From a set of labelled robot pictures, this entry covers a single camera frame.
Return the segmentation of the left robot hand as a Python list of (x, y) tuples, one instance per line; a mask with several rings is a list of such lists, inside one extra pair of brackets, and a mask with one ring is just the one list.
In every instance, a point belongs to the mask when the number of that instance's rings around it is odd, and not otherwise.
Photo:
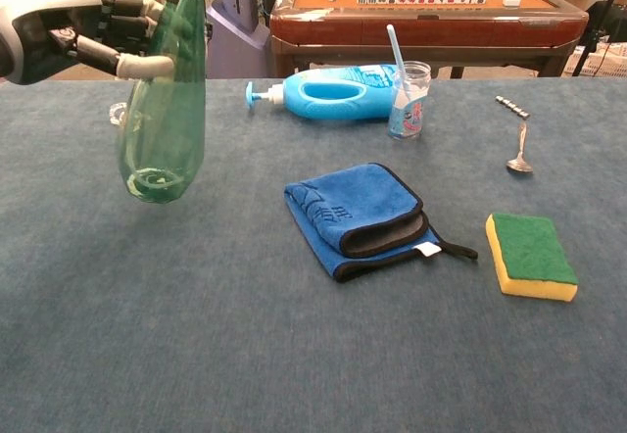
[(154, 0), (1, 0), (1, 77), (30, 85), (83, 64), (119, 78), (173, 72), (146, 51), (163, 13)]

